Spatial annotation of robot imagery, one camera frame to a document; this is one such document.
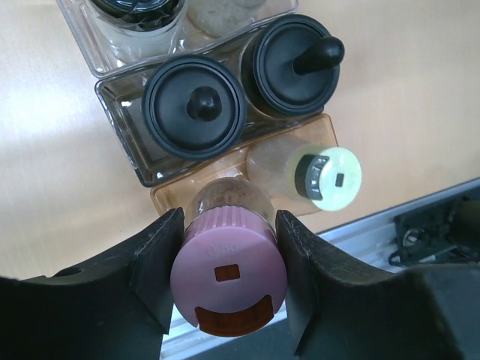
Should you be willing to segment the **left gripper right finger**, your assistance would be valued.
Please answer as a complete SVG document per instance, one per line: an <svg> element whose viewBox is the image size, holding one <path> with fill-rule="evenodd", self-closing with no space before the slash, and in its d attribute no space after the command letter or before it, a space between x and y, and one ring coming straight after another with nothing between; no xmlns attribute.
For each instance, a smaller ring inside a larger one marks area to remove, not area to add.
<svg viewBox="0 0 480 360"><path fill-rule="evenodd" d="M300 359L463 359L440 298L455 272L392 274L349 255L286 210L276 215L288 274L287 318Z"/></svg>

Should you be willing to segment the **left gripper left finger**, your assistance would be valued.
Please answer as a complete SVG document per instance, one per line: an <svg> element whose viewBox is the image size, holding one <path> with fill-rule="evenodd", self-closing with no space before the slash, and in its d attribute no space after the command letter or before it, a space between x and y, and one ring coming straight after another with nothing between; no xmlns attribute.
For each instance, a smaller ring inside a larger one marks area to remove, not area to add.
<svg viewBox="0 0 480 360"><path fill-rule="evenodd" d="M170 329L170 271L184 234L172 209L51 277L1 279L3 359L158 359Z"/></svg>

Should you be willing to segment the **pink-lid spice bottle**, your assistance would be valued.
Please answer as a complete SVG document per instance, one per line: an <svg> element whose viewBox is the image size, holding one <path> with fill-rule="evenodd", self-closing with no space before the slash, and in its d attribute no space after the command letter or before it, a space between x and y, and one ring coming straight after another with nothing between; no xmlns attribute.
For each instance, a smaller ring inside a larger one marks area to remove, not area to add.
<svg viewBox="0 0 480 360"><path fill-rule="evenodd" d="M192 199L185 223L170 272L184 319L219 337L247 335L269 323L287 292L270 199L240 176L219 178Z"/></svg>

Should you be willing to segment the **green-lid spice bottle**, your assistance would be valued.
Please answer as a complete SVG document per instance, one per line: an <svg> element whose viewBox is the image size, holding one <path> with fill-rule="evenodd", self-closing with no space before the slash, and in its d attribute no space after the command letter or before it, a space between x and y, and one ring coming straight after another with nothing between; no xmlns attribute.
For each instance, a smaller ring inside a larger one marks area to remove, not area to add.
<svg viewBox="0 0 480 360"><path fill-rule="evenodd" d="M347 207L362 185L361 164L349 149L325 147L293 135L254 145L247 155L246 172L271 197L286 197L327 212Z"/></svg>

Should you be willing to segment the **black-lid jar brown spice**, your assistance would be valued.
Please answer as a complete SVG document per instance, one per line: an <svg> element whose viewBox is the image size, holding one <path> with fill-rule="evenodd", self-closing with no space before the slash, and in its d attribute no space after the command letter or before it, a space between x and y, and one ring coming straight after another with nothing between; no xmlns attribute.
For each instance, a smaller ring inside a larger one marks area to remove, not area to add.
<svg viewBox="0 0 480 360"><path fill-rule="evenodd" d="M203 55L179 55L145 85L142 114L151 138L166 152L205 161L232 148L245 130L247 100L236 76Z"/></svg>

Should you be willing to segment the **black-lid jar white beads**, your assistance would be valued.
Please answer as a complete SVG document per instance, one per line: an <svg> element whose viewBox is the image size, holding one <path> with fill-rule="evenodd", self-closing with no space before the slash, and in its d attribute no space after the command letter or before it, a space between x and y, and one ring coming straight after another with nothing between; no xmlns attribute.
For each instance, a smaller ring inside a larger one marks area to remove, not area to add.
<svg viewBox="0 0 480 360"><path fill-rule="evenodd" d="M338 84L342 40L305 15L282 16L250 40L240 79L254 108L277 119L320 111Z"/></svg>

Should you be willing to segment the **glossy black-lid jar white powder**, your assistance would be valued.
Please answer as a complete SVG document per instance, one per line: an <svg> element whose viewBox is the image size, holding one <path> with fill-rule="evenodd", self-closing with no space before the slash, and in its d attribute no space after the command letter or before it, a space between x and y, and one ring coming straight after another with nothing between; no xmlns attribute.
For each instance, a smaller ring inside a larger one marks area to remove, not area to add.
<svg viewBox="0 0 480 360"><path fill-rule="evenodd" d="M185 1L88 1L94 24L115 57L127 64L173 51Z"/></svg>

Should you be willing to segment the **taped black-lid jar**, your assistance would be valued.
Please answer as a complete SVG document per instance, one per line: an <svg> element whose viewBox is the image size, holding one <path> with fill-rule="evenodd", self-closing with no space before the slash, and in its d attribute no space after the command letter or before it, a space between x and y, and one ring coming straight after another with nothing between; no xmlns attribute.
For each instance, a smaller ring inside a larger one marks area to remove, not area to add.
<svg viewBox="0 0 480 360"><path fill-rule="evenodd" d="M219 38L249 24L265 3L266 0L191 0L187 15L197 28Z"/></svg>

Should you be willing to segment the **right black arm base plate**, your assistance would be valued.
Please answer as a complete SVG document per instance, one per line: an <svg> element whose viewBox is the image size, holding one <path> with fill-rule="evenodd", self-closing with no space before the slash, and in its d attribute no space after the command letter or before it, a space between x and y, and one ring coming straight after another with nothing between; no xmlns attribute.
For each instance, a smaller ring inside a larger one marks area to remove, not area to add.
<svg viewBox="0 0 480 360"><path fill-rule="evenodd" d="M394 219L397 250L391 266L479 264L479 196L456 196Z"/></svg>

